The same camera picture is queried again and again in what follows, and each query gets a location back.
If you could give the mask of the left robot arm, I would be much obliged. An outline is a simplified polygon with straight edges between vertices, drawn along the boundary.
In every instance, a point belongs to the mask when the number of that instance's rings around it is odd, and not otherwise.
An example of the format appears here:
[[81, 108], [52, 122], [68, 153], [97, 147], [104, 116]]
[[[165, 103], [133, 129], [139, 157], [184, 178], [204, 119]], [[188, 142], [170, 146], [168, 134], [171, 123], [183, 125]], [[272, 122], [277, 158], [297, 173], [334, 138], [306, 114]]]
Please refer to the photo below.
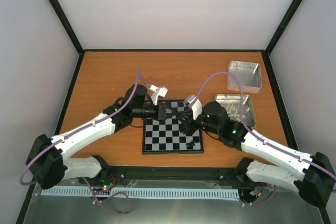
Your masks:
[[73, 154], [96, 140], [112, 135], [131, 125], [133, 119], [164, 121], [177, 112], [168, 113], [168, 105], [159, 102], [167, 88], [133, 85], [125, 96], [105, 108], [89, 122], [66, 133], [48, 137], [38, 136], [26, 160], [27, 169], [42, 189], [50, 189], [62, 180], [78, 177], [92, 178], [104, 183], [109, 177], [109, 166], [99, 155], [74, 158]]

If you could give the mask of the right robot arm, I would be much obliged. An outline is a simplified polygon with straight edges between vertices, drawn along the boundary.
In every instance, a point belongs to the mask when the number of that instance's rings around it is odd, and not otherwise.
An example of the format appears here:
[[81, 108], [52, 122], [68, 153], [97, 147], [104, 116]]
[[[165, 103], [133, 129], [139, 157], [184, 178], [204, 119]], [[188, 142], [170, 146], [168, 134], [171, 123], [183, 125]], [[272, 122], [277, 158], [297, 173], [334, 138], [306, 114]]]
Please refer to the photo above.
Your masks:
[[251, 181], [291, 190], [318, 208], [327, 205], [334, 192], [335, 171], [326, 155], [300, 152], [272, 141], [245, 124], [232, 121], [226, 109], [216, 101], [202, 106], [192, 95], [184, 103], [191, 114], [182, 125], [182, 132], [193, 134], [196, 130], [203, 130], [216, 134], [225, 146], [271, 163], [249, 161], [244, 175]]

